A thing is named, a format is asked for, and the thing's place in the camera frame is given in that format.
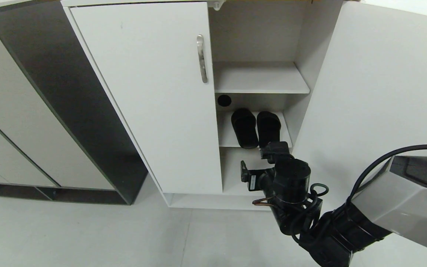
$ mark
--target door handle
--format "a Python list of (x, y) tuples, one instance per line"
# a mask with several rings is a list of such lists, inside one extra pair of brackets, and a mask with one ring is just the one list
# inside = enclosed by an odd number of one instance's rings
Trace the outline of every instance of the door handle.
[(207, 83), (207, 71), (205, 69), (205, 57), (203, 56), (203, 36), (197, 35), (197, 53), (199, 54), (200, 75), (203, 83)]

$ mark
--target black wire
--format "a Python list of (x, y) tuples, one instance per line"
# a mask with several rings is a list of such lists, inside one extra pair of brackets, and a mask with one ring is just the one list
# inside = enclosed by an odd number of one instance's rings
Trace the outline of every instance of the black wire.
[(312, 193), (311, 205), (305, 208), (298, 216), (296, 216), (294, 220), (291, 222), (291, 226), (290, 226), (290, 229), (292, 231), (291, 236), (293, 237), (294, 241), (296, 241), (296, 243), (300, 245), (306, 244), (306, 243), (304, 241), (299, 240), (299, 238), (294, 234), (294, 227), (301, 218), (303, 218), (312, 208), (315, 208), (315, 206), (317, 205), (317, 193), (315, 193), (315, 191), (311, 191), (311, 193)]
[[(320, 194), (318, 194), (315, 190), (314, 190), (314, 188), (315, 187), (322, 187), (322, 188), (324, 188), (325, 190), (324, 190), (324, 192), (322, 192), (322, 193), (320, 193)], [(325, 230), (327, 229), (327, 226), (329, 226), (329, 223), (330, 223), (330, 220), (328, 220), (323, 226), (322, 226), (322, 229), (319, 231), (319, 233), (318, 233), (318, 235), (317, 235), (317, 237), (312, 241), (312, 242), (305, 242), (305, 241), (301, 241), (295, 234), (294, 234), (294, 228), (295, 228), (295, 225), (296, 225), (296, 223), (298, 223), (298, 221), (302, 218), (302, 217), (304, 217), (312, 208), (315, 208), (316, 206), (317, 206), (317, 204), (318, 204), (318, 200), (317, 200), (317, 198), (318, 197), (320, 197), (320, 196), (324, 196), (325, 194), (327, 194), (327, 193), (329, 193), (329, 187), (328, 186), (326, 186), (325, 184), (320, 184), (320, 183), (315, 183), (315, 184), (312, 184), (311, 186), (310, 186), (310, 191), (311, 191), (311, 195), (312, 195), (312, 203), (311, 203), (311, 205), (310, 206), (308, 206), (306, 209), (304, 209), (298, 216), (296, 216), (295, 218), (294, 218), (294, 220), (291, 222), (291, 230), (292, 230), (292, 234), (291, 234), (291, 236), (293, 237), (293, 239), (294, 239), (294, 241), (296, 242), (296, 243), (298, 243), (299, 245), (315, 245), (321, 238), (322, 238), (322, 236), (324, 235), (324, 233), (325, 233)]]
[(393, 156), (401, 154), (401, 153), (410, 152), (410, 151), (416, 151), (416, 150), (427, 150), (427, 144), (419, 144), (419, 145), (412, 145), (412, 146), (402, 147), (402, 148), (393, 150), (391, 152), (388, 152), (385, 155), (383, 155), (383, 156), (379, 157), (378, 159), (376, 159), (372, 164), (370, 164), (360, 174), (359, 178), (357, 179), (357, 181), (354, 184), (354, 187), (352, 188), (352, 192), (350, 193), (349, 197), (347, 198), (346, 204), (348, 205), (348, 204), (351, 203), (351, 200), (354, 197), (354, 195), (360, 190), (361, 183), (363, 182), (363, 180), (365, 180), (365, 178), (367, 177), (367, 175), (373, 169), (375, 169), (375, 167), (377, 167), (378, 165), (380, 165), (382, 162), (386, 161), (390, 157), (393, 157)]
[(312, 184), (311, 191), (313, 191), (314, 188), (317, 187), (317, 186), (322, 187), (322, 188), (325, 189), (324, 192), (322, 192), (320, 194), (317, 194), (318, 197), (324, 196), (325, 194), (329, 193), (329, 186), (326, 186), (325, 184), (320, 184), (318, 182), (315, 183), (315, 184)]

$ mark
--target white shelf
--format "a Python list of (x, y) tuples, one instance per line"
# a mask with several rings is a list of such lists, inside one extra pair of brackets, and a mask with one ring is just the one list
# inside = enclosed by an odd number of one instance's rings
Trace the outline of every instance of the white shelf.
[(310, 93), (294, 63), (235, 63), (213, 65), (215, 93)]
[(263, 191), (250, 192), (248, 191), (248, 184), (241, 181), (241, 161), (245, 161), (248, 169), (268, 169), (273, 167), (266, 159), (261, 159), (258, 149), (220, 149), (224, 195), (264, 197)]
[(217, 210), (271, 211), (269, 207), (254, 206), (252, 201), (258, 197), (174, 194), (171, 208), (215, 208)]
[[(259, 112), (251, 112), (256, 117)], [(288, 142), (288, 147), (293, 147), (291, 137), (289, 136), (288, 127), (284, 120), (283, 113), (275, 113), (281, 123), (281, 131), (279, 132), (279, 140)], [(235, 135), (234, 127), (232, 126), (233, 112), (217, 112), (217, 129), (218, 140), (220, 147), (240, 147), (238, 144), (237, 136)]]

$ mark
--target black slipper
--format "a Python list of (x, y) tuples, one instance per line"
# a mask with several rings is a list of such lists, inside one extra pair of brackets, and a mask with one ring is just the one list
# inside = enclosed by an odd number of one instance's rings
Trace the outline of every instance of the black slipper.
[(256, 135), (256, 118), (246, 108), (237, 109), (232, 114), (232, 125), (240, 147), (250, 149), (258, 147)]
[(279, 142), (279, 131), (281, 122), (276, 114), (262, 111), (256, 117), (258, 124), (259, 147), (263, 148), (269, 142)]

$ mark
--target gray floor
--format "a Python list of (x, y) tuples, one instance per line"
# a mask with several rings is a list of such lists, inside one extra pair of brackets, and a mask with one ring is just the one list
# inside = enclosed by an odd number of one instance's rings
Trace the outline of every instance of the gray floor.
[[(169, 209), (147, 179), (133, 206), (0, 198), (0, 267), (317, 267), (269, 212)], [(352, 267), (426, 266), (390, 235)]]

